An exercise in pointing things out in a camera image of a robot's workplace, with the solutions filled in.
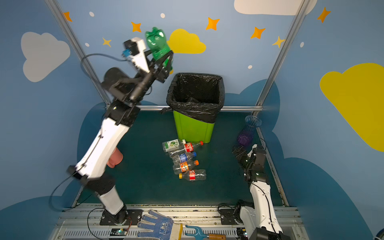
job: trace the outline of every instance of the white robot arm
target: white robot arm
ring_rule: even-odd
[[[85,153],[75,165],[69,166],[68,172],[87,188],[95,191],[105,206],[103,221],[106,225],[124,225],[127,220],[126,207],[120,199],[115,181],[105,174],[108,159],[121,138],[133,125],[140,109],[136,107],[155,80],[164,82],[169,76],[171,64],[163,66],[165,60],[172,62],[173,52],[169,51],[158,60],[149,61],[151,51],[144,52],[144,40],[133,38],[124,42],[123,55],[132,62],[138,73],[129,78],[119,68],[109,69],[102,87],[108,90],[115,100],[107,109],[101,128]]]
[[[244,169],[244,178],[250,184],[253,205],[241,205],[240,219],[244,223],[249,240],[280,239],[290,240],[283,235],[271,199],[271,187],[264,173],[266,152],[253,145],[252,150],[246,155],[244,147],[234,147],[233,153],[239,164]]]

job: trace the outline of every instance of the bottle label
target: bottle label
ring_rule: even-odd
[[[190,181],[194,181],[194,180],[196,180],[196,177],[195,177],[196,175],[195,175],[195,170],[191,170],[191,171],[189,171],[189,180]]]
[[[180,163],[180,168],[182,172],[187,172],[189,170],[188,163],[187,162]]]
[[[165,142],[166,152],[180,146],[178,139]]]
[[[187,155],[185,153],[179,155],[180,162],[186,162],[187,161]]]
[[[193,152],[193,146],[192,146],[192,143],[187,143],[187,144],[184,144],[184,147],[185,147],[185,150],[187,152]]]

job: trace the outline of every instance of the work glove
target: work glove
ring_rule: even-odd
[[[159,240],[180,240],[183,225],[174,223],[172,218],[166,217],[150,209],[150,215],[143,215],[137,227],[144,230],[137,233],[139,238],[154,238]]]

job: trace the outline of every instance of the star decoration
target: star decoration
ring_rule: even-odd
[[[68,21],[72,21],[72,19],[70,18],[70,12],[66,12],[66,13],[63,13],[65,18],[68,20]]]
[[[211,18],[208,18],[208,26],[205,30],[213,29],[216,31],[216,24],[218,23],[219,19],[213,20]]]
[[[253,38],[260,39],[262,37],[262,33],[264,30],[265,30],[265,28],[258,29],[257,27],[255,27],[255,31],[254,31],[253,35],[251,36],[251,39],[253,39]]]
[[[323,12],[321,13],[321,15],[317,18],[318,20],[321,20],[321,22],[323,23],[325,18],[328,16],[328,14],[330,14],[331,11],[327,11],[325,8],[323,10]]]
[[[138,32],[141,33],[141,30],[140,30],[140,25],[141,25],[141,23],[138,23],[138,24],[136,24],[136,23],[134,23],[134,22],[131,22],[131,23],[132,23],[132,26],[133,26],[132,31],[138,31]]]
[[[273,46],[273,45],[277,45],[277,46],[279,46],[279,48],[280,48],[281,43],[284,42],[284,41],[285,41],[285,39],[281,40],[281,39],[280,39],[280,36],[279,36],[279,37],[277,38],[277,42],[274,43],[274,44],[272,44],[272,46]]]
[[[110,42],[111,40],[107,41],[107,40],[105,40],[104,38],[103,38],[103,40],[104,40],[103,45],[108,45],[109,47],[111,47],[111,46],[109,45],[109,42]]]

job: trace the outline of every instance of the trash can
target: trash can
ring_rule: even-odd
[[[167,95],[173,110],[177,135],[187,142],[210,142],[216,117],[224,105],[221,76],[203,73],[178,73]]]

